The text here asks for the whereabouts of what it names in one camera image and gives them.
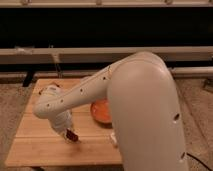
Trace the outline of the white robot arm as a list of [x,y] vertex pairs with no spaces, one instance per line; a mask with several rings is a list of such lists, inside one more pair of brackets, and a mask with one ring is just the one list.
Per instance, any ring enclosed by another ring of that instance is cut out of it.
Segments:
[[70,90],[43,93],[34,106],[39,118],[107,99],[125,171],[188,171],[175,81],[154,53],[117,61]]

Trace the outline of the white ribbed gripper body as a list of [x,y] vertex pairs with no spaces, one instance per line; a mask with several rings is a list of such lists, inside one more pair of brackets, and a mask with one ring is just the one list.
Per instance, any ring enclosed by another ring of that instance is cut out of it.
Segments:
[[72,115],[69,111],[65,111],[51,117],[49,122],[52,129],[58,134],[64,133],[67,129],[71,129],[73,126]]

